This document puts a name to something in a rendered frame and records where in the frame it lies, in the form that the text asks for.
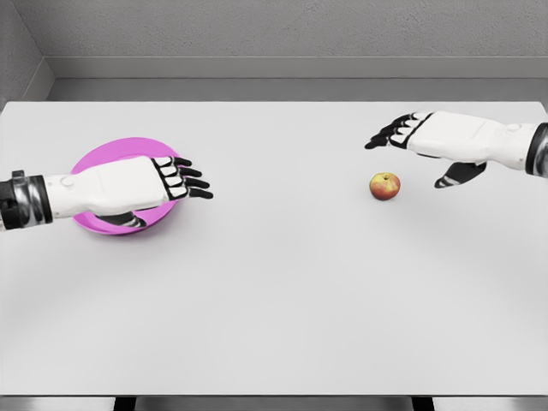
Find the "pink plate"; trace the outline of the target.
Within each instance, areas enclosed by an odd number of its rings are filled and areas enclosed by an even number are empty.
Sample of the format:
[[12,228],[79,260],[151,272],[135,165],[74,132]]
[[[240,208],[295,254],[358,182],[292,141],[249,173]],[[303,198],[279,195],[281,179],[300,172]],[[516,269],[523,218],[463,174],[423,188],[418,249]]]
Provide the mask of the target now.
[[[75,164],[71,173],[78,174],[96,165],[142,156],[149,158],[179,157],[179,154],[161,141],[144,137],[129,137],[113,140],[91,150]],[[175,204],[174,201],[171,201],[150,210],[135,211],[135,216],[146,222],[144,228],[115,226],[98,219],[90,212],[82,212],[74,216],[73,219],[81,228],[94,233],[129,235],[151,228],[159,223],[170,213]]]

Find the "red yellow apple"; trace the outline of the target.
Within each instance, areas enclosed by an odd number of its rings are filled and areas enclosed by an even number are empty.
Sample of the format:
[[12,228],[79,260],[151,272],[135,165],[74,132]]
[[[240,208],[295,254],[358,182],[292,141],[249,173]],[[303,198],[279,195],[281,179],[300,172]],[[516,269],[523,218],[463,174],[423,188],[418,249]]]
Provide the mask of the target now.
[[369,182],[369,190],[376,200],[391,200],[399,194],[401,181],[396,174],[380,172]]

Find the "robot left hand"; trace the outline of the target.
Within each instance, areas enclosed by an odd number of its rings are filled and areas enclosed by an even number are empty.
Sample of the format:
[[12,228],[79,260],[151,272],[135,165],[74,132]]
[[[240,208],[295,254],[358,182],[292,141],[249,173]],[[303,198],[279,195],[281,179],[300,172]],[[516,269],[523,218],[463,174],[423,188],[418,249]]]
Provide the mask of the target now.
[[117,226],[146,227],[137,211],[171,201],[200,198],[211,200],[210,184],[192,162],[179,157],[136,157],[94,166],[77,175],[86,210]]

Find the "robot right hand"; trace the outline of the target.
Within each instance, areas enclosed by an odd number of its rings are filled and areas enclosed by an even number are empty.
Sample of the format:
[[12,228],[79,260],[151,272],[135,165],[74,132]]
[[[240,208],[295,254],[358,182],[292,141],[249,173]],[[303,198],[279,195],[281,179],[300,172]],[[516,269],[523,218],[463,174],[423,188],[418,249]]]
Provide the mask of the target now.
[[434,187],[449,188],[481,175],[493,154],[494,141],[505,126],[477,116],[445,111],[413,112],[399,116],[365,144],[367,150],[392,146],[421,157],[444,158],[452,162]]

